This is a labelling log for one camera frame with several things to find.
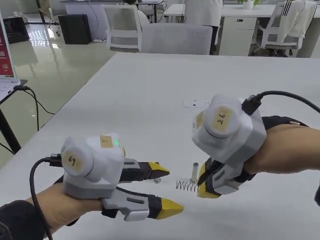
spring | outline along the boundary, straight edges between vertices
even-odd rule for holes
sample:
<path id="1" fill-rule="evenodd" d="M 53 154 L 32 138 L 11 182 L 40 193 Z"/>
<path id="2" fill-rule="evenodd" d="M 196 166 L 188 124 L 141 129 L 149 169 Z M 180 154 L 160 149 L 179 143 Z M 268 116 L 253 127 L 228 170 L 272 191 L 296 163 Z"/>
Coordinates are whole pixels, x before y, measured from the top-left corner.
<path id="1" fill-rule="evenodd" d="M 177 180 L 175 189 L 180 189 L 183 191 L 190 191 L 190 192 L 198 192 L 199 187 L 196 183 L 192 183 L 190 181 L 183 181 L 183 180 Z"/>

human hand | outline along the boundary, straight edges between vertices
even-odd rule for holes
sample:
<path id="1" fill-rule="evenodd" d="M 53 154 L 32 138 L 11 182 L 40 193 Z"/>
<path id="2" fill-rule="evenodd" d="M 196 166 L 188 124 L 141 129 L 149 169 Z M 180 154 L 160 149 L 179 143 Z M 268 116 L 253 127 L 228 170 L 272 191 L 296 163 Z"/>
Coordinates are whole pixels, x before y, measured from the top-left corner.
<path id="1" fill-rule="evenodd" d="M 65 195 L 62 183 L 56 183 L 36 196 L 52 234 L 82 215 L 102 211 L 103 208 L 99 200 L 75 199 Z M 31 198 L 26 201 L 33 204 Z"/>
<path id="2" fill-rule="evenodd" d="M 268 129 L 260 150 L 244 164 L 250 174 L 320 170 L 320 131 L 293 124 Z"/>

shiny floor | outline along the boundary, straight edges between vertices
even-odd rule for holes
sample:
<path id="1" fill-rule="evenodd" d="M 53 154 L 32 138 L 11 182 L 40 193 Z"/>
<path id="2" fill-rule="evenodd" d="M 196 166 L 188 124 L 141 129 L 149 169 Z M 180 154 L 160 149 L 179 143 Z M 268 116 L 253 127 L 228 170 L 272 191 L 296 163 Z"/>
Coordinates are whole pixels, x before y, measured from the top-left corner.
<path id="1" fill-rule="evenodd" d="M 104 43 L 65 45 L 62 37 L 45 25 L 27 26 L 30 41 L 10 45 L 13 63 L 20 79 L 28 80 L 38 100 L 50 112 L 57 112 L 114 54 Z M 23 146 L 37 131 L 34 99 L 16 92 L 1 106 L 18 141 Z M 40 126 L 51 115 L 39 112 Z M 7 145 L 0 134 L 0 142 Z M 0 147 L 0 168 L 12 154 Z"/>

sticker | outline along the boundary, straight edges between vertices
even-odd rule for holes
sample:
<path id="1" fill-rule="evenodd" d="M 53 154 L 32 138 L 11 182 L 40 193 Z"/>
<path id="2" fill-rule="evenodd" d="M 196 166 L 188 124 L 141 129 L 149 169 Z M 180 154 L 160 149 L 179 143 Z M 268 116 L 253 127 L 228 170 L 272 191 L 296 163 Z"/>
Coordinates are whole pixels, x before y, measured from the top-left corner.
<path id="1" fill-rule="evenodd" d="M 100 135 L 100 145 L 103 149 L 112 149 L 114 147 L 111 136 Z"/>
<path id="2" fill-rule="evenodd" d="M 204 122 L 204 111 L 200 112 L 197 116 L 196 116 L 196 120 L 195 120 L 195 129 L 198 129 L 202 123 Z"/>
<path id="3" fill-rule="evenodd" d="M 232 113 L 233 111 L 228 107 L 220 106 L 215 113 L 211 127 L 220 132 L 226 131 Z"/>
<path id="4" fill-rule="evenodd" d="M 68 167 L 77 173 L 80 173 L 83 167 L 83 161 L 81 158 L 75 156 L 71 152 L 66 152 L 63 154 L 62 165 L 63 167 Z"/>

metal cylinder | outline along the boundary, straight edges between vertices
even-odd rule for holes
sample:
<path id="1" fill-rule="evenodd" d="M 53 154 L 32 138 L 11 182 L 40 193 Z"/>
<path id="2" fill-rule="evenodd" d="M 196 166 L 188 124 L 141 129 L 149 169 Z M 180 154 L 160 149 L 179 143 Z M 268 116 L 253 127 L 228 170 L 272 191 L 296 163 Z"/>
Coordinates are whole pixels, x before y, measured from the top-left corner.
<path id="1" fill-rule="evenodd" d="M 196 183 L 198 181 L 198 168 L 199 168 L 199 163 L 194 162 L 192 166 L 192 175 L 190 179 L 192 183 Z"/>

